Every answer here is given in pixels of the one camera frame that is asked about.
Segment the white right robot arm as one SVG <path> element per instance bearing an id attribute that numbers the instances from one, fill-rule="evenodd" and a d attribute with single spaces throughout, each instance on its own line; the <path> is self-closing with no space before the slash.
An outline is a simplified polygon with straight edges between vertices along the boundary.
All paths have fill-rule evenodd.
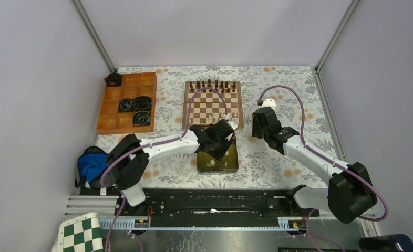
<path id="1" fill-rule="evenodd" d="M 298 131 L 283 127 L 271 107 L 253 112 L 252 135 L 263 139 L 271 149 L 298 161 L 327 185 L 327 188 L 299 185 L 288 191 L 285 202 L 288 214 L 298 216 L 306 209 L 320 209 L 349 224 L 377 204 L 378 196 L 364 165 L 335 160 L 313 149 Z"/>

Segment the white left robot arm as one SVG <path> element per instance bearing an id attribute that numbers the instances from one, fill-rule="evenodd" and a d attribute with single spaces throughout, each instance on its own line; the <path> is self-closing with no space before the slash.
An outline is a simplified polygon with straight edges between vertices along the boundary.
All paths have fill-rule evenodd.
<path id="1" fill-rule="evenodd" d="M 135 216 L 147 208 L 139 182 L 149 164 L 176 155 L 206 152 L 221 160 L 233 142 L 238 124 L 229 118 L 204 127 L 192 125 L 183 133 L 156 139 L 126 136 L 107 156 L 107 169 L 100 178 L 102 187 L 115 185 L 127 201 L 127 210 Z"/>

